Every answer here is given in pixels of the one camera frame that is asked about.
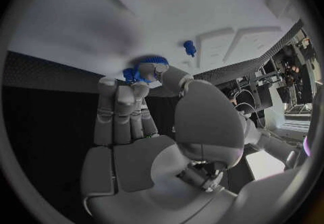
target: cable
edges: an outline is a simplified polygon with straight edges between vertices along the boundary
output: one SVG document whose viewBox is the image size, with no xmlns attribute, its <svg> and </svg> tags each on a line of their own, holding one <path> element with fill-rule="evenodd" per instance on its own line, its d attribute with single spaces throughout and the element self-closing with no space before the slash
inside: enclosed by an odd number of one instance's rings
<svg viewBox="0 0 324 224">
<path fill-rule="evenodd" d="M 248 103 L 240 103 L 240 104 L 236 105 L 235 108 L 237 108 L 238 106 L 243 105 L 243 104 L 245 104 L 245 105 L 251 107 L 251 108 L 254 110 L 254 112 L 255 112 L 255 114 L 256 114 L 256 117 L 258 117 L 258 121 L 259 121 L 261 127 L 262 127 L 262 128 L 266 128 L 266 127 L 262 124 L 262 122 L 261 122 L 261 120 L 260 120 L 260 117 L 259 117 L 259 115 L 258 115 L 256 109 L 255 109 L 251 104 L 248 104 Z"/>
<path fill-rule="evenodd" d="M 254 102 L 254 106 L 256 106 L 256 103 L 255 103 L 255 99 L 254 99 L 254 96 L 253 96 L 253 94 L 249 91 L 249 90 L 246 90 L 246 89 L 241 89 L 241 91 L 239 91 L 238 93 L 236 93 L 235 95 L 234 95 L 234 98 L 233 99 L 235 99 L 237 96 L 239 96 L 241 93 L 243 93 L 243 92 L 247 92 L 247 93 L 249 93 L 250 95 L 251 95 L 251 97 L 252 97 L 252 99 L 253 99 L 253 102 Z"/>
</svg>

